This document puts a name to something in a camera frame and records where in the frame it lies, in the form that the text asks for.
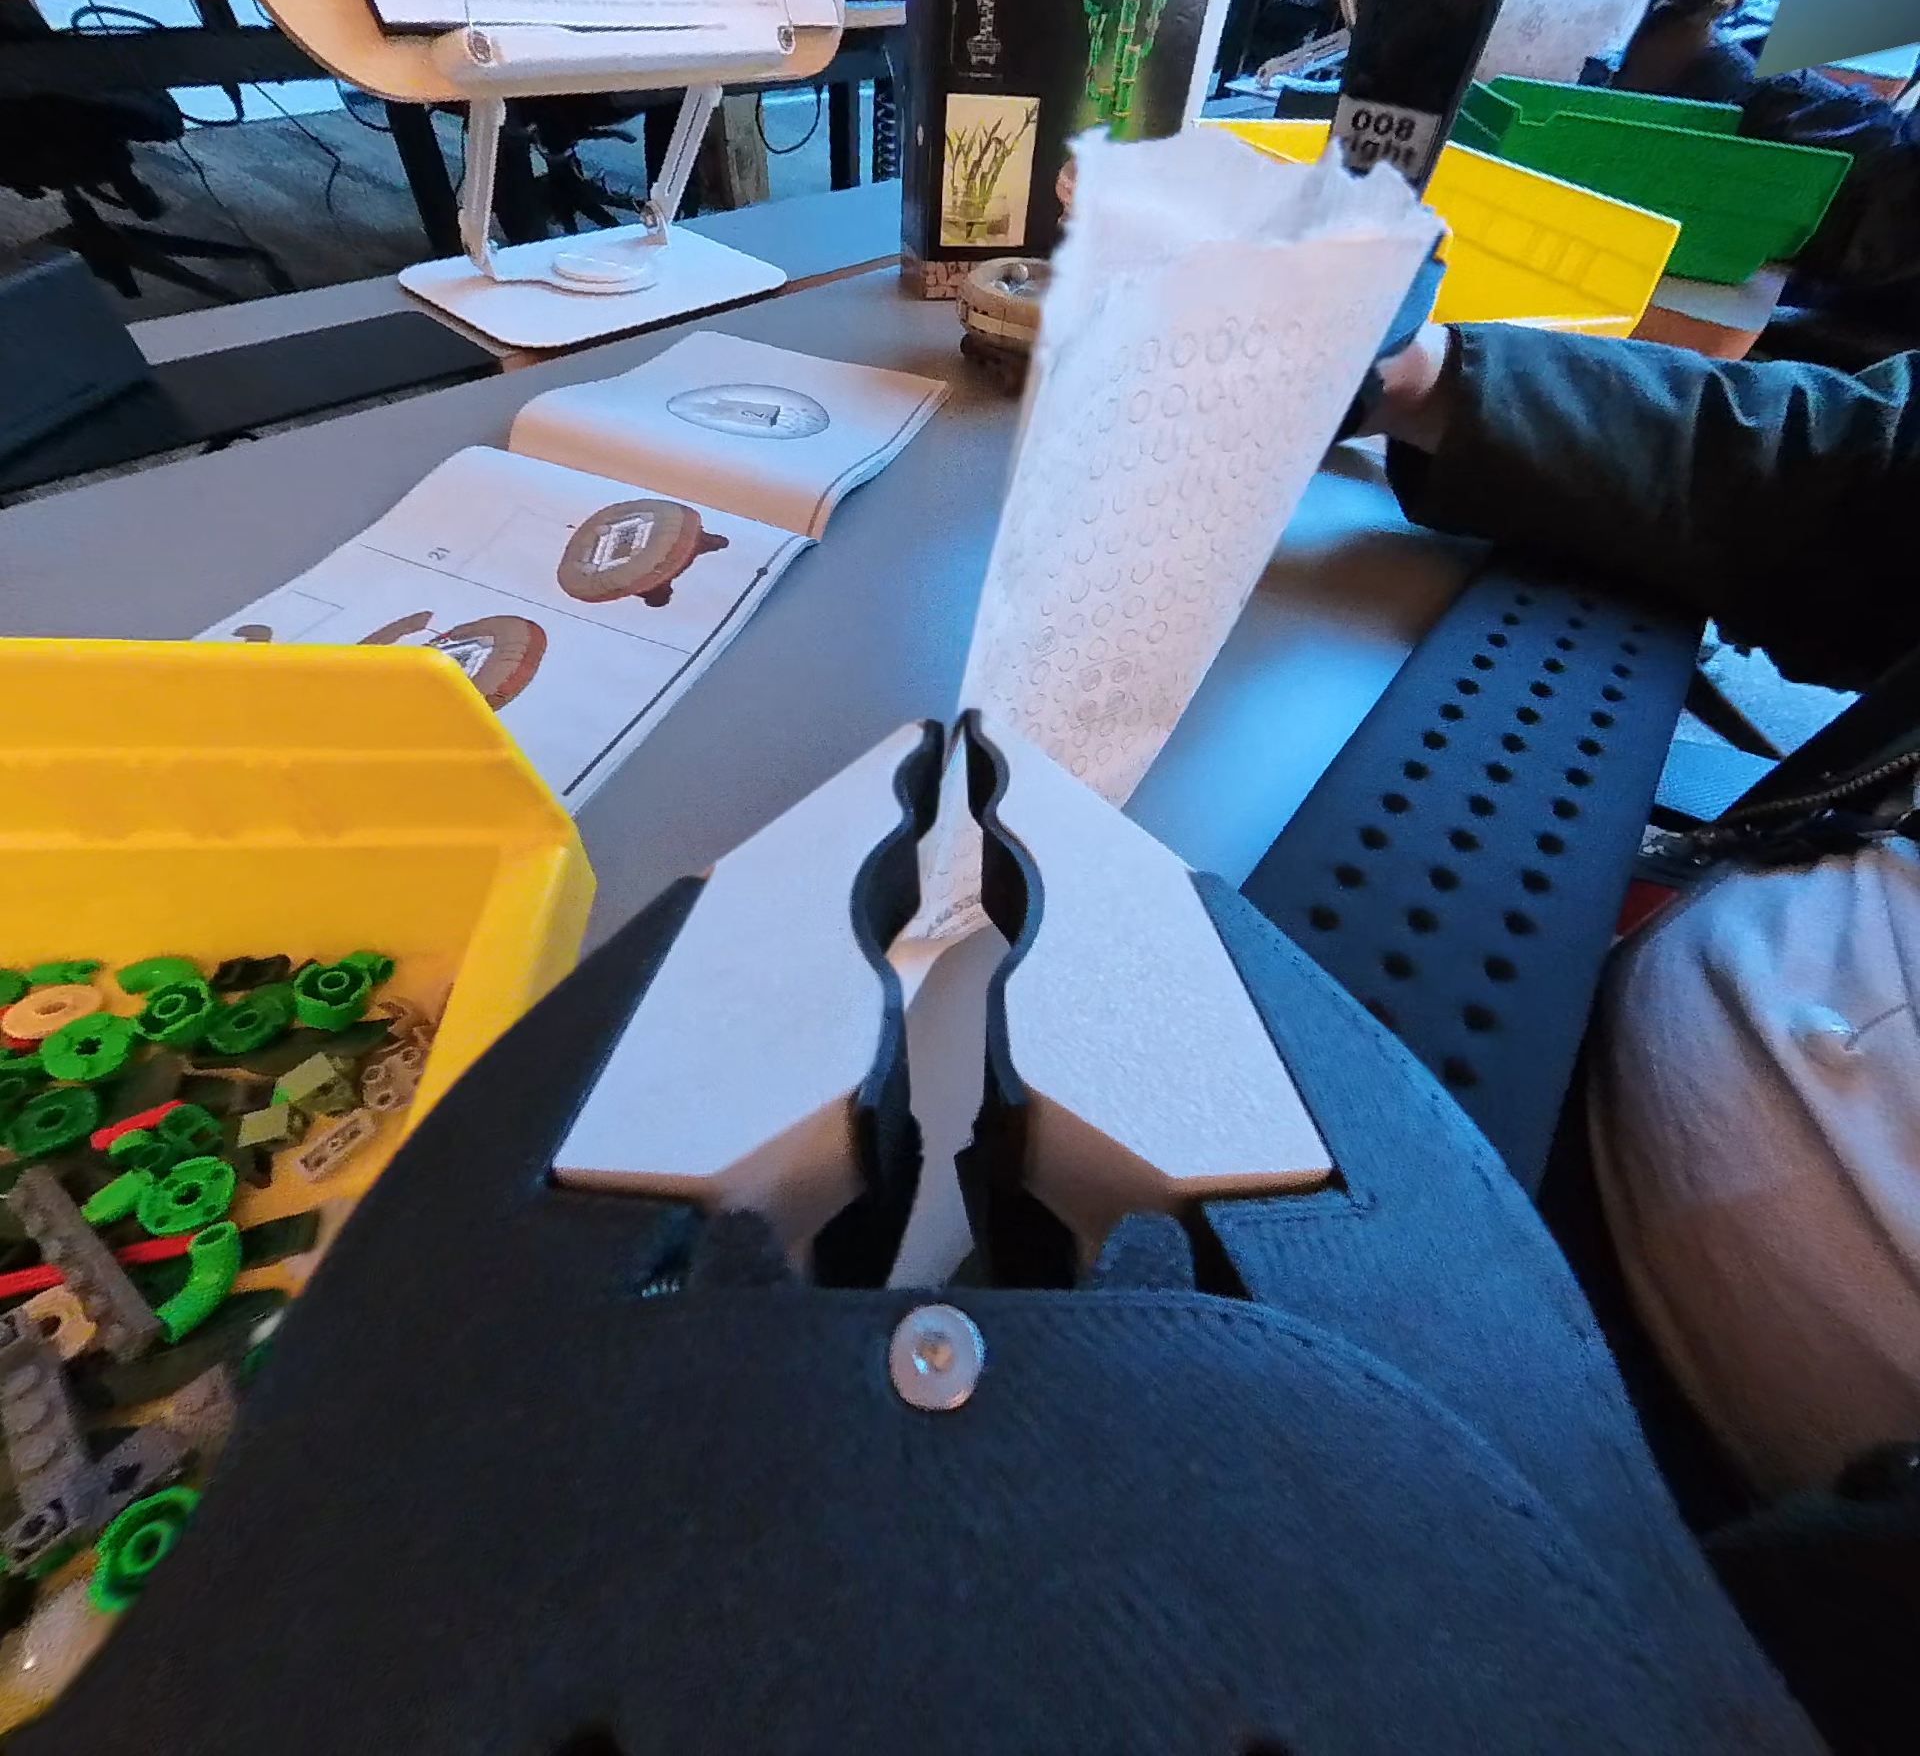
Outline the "white printed paper bag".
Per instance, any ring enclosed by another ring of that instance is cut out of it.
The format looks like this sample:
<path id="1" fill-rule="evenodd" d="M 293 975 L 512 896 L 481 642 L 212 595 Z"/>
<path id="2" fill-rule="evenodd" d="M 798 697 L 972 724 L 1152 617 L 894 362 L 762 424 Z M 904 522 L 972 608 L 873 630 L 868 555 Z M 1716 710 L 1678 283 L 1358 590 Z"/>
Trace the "white printed paper bag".
<path id="1" fill-rule="evenodd" d="M 1085 133 L 1071 184 L 958 705 L 1122 808 L 1443 225 L 1389 164 L 1225 127 Z"/>

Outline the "green brick pieces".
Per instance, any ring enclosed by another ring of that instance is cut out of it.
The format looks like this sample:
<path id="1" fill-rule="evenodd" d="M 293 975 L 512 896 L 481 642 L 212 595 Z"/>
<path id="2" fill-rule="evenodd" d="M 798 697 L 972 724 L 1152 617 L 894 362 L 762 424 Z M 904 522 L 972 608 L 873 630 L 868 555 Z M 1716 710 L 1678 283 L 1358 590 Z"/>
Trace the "green brick pieces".
<path id="1" fill-rule="evenodd" d="M 4 1005 L 90 981 L 102 1012 L 4 1040 L 7 1195 L 27 1158 L 180 1096 L 111 1150 L 103 1187 L 56 1172 L 161 1322 L 117 1360 L 60 1280 L 4 1299 L 4 1650 L 31 1676 L 90 1651 L 180 1541 L 240 1399 L 353 1201 L 415 1110 L 438 1017 L 395 957 L 158 954 L 4 972 Z"/>

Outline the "instruction booklet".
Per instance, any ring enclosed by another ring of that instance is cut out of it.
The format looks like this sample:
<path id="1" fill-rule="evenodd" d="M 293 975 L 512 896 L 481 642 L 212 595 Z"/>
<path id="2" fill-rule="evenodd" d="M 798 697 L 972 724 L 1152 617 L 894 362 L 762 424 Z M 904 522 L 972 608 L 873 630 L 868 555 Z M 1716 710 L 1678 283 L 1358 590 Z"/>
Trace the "instruction booklet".
<path id="1" fill-rule="evenodd" d="M 579 813 L 947 399 L 696 329 L 530 399 L 202 640 L 442 654 Z"/>

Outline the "yellow parts bin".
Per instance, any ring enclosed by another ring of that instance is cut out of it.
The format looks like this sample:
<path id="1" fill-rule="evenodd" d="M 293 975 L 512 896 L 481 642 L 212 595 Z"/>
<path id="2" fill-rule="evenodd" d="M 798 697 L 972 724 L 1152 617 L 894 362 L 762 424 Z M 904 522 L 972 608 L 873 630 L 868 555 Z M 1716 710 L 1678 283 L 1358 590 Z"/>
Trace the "yellow parts bin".
<path id="1" fill-rule="evenodd" d="M 438 1017 L 408 1128 L 321 1264 L 454 1078 L 583 951 L 582 835 L 483 696 L 424 650 L 4 640 L 2 798 L 4 972 L 375 950 Z M 51 1678 L 4 1650 L 4 1751 L 158 1572 Z"/>
<path id="2" fill-rule="evenodd" d="M 1329 122 L 1196 118 L 1261 156 L 1314 164 L 1331 140 L 1358 165 L 1422 185 L 1445 233 L 1408 311 L 1438 324 L 1507 323 L 1625 336 L 1663 280 L 1680 223 L 1507 160 L 1443 142 L 1445 121 L 1347 95 Z"/>

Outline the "instruction sheet on stand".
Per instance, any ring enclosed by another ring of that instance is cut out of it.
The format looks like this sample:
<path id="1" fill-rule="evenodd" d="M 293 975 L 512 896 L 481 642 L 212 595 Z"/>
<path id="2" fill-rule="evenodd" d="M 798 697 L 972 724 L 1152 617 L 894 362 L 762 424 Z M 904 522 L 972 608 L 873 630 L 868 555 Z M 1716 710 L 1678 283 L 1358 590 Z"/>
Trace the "instruction sheet on stand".
<path id="1" fill-rule="evenodd" d="M 706 26 L 586 28 L 462 22 L 391 31 L 372 0 L 260 0 L 279 28 L 356 88 L 387 101 L 469 107 L 459 259 L 401 275 L 419 300 L 502 345 L 538 348 L 671 323 L 783 284 L 781 270 L 675 232 L 685 177 L 726 88 L 806 79 L 846 26 L 777 24 L 764 10 Z M 492 196 L 509 102 L 679 93 L 660 182 L 637 221 L 502 247 Z"/>

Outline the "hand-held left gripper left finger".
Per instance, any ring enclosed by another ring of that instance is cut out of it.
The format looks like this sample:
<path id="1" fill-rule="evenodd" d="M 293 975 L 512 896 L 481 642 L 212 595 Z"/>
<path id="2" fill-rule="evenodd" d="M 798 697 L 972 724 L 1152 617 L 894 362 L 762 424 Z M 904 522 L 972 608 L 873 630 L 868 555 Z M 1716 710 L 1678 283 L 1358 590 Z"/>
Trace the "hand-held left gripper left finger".
<path id="1" fill-rule="evenodd" d="M 888 955 L 919 905 L 942 776 L 944 727 L 901 726 L 713 866 L 559 1183 L 755 1214 L 814 1282 L 888 1282 L 924 1164 Z"/>

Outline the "person's right hand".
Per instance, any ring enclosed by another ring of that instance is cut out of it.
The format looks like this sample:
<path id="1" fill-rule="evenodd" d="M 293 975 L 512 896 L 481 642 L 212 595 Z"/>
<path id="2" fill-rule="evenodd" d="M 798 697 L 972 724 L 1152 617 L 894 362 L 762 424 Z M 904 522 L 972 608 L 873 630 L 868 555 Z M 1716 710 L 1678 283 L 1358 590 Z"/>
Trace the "person's right hand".
<path id="1" fill-rule="evenodd" d="M 1404 348 L 1373 362 L 1378 389 L 1360 424 L 1362 438 L 1434 452 L 1453 416 L 1455 329 L 1424 324 Z"/>

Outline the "black power box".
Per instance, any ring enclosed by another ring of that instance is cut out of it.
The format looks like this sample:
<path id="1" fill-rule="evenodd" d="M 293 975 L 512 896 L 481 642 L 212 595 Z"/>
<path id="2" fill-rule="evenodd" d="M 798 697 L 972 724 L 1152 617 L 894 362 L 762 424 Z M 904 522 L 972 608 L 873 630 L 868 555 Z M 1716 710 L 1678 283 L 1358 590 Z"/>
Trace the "black power box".
<path id="1" fill-rule="evenodd" d="M 77 253 L 4 277 L 4 493 L 94 465 L 137 438 L 151 399 L 151 364 Z"/>

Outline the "red thin rod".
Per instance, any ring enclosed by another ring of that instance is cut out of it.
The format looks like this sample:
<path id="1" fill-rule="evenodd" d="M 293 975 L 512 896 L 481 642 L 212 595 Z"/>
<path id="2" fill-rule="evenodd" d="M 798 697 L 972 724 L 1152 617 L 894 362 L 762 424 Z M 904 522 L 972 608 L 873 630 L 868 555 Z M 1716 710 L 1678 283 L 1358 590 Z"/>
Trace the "red thin rod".
<path id="1" fill-rule="evenodd" d="M 158 1125 L 180 1107 L 180 1096 L 166 1098 L 117 1122 L 102 1125 L 85 1137 L 74 1130 L 60 1150 L 49 1148 L 38 1155 L 29 1155 L 27 1167 L 55 1167 L 56 1172 L 80 1170 L 80 1180 L 86 1182 L 89 1187 L 103 1187 L 111 1150 L 121 1137 L 146 1134 L 158 1128 Z M 56 1261 L 45 1257 L 37 1261 L 24 1260 L 32 1247 L 35 1239 L 31 1238 L 24 1238 L 24 1247 L 4 1247 L 2 1296 L 7 1301 L 60 1285 L 62 1272 Z"/>

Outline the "black perforated chair part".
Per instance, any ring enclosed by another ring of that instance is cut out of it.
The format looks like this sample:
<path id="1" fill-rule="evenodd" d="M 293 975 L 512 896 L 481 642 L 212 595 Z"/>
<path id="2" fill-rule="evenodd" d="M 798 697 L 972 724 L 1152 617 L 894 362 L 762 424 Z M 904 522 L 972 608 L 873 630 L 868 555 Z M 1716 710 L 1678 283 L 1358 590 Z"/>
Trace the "black perforated chair part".
<path id="1" fill-rule="evenodd" d="M 1243 898 L 1541 1190 L 1703 618 L 1488 562 Z"/>

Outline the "adjoining grey desk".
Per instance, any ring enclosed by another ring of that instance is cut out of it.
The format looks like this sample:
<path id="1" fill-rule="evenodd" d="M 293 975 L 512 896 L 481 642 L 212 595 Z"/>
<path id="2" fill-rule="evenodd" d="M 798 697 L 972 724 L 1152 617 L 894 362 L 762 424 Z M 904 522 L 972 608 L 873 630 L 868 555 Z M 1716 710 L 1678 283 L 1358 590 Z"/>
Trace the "adjoining grey desk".
<path id="1" fill-rule="evenodd" d="M 73 381 L 105 402 L 4 447 L 2 502 L 575 350 L 497 342 L 394 277 L 130 324 L 85 267 L 38 265 L 4 280 L 4 429 L 47 384 Z"/>

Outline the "long grey holed plate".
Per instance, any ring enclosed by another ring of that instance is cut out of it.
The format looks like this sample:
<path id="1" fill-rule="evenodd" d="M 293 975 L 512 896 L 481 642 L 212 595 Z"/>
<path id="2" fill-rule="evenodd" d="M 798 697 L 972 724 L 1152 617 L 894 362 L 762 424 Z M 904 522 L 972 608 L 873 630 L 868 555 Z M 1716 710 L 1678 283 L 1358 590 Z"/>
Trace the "long grey holed plate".
<path id="1" fill-rule="evenodd" d="M 60 1271 L 62 1285 L 96 1325 L 114 1358 L 139 1358 L 161 1339 L 158 1312 L 80 1215 L 56 1173 L 49 1167 L 27 1167 L 8 1191 L 7 1205 L 35 1239 L 43 1260 Z"/>

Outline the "tan brick-built pot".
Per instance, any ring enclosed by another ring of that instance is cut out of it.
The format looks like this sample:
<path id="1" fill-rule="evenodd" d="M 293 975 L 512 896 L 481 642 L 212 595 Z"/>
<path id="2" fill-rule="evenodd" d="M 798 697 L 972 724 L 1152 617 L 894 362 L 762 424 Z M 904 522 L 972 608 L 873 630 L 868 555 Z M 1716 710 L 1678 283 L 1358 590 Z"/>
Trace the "tan brick-built pot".
<path id="1" fill-rule="evenodd" d="M 1051 277 L 1047 259 L 994 257 L 977 265 L 958 284 L 963 357 L 1013 399 L 1021 399 L 1032 367 Z"/>

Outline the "green parts bin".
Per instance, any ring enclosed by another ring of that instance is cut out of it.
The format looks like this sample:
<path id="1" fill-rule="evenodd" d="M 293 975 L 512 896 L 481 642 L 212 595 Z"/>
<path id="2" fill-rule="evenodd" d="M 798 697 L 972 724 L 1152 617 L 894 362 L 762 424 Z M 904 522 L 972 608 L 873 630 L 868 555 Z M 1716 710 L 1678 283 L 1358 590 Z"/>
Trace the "green parts bin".
<path id="1" fill-rule="evenodd" d="M 1453 142 L 1676 220 L 1669 275 L 1722 284 L 1798 255 L 1853 162 L 1744 136 L 1735 104 L 1513 75 L 1469 88 Z"/>

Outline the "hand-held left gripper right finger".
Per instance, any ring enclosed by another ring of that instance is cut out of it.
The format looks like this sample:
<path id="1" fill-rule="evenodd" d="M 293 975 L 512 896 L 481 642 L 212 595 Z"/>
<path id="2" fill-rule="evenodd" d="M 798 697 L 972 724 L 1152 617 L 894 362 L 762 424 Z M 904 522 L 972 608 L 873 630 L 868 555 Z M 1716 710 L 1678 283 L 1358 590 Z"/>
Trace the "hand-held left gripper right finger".
<path id="1" fill-rule="evenodd" d="M 1043 747 L 965 718 L 987 981 L 956 1155 L 972 1261 L 1067 1289 L 1129 1215 L 1322 1193 L 1336 1165 L 1196 873 Z"/>

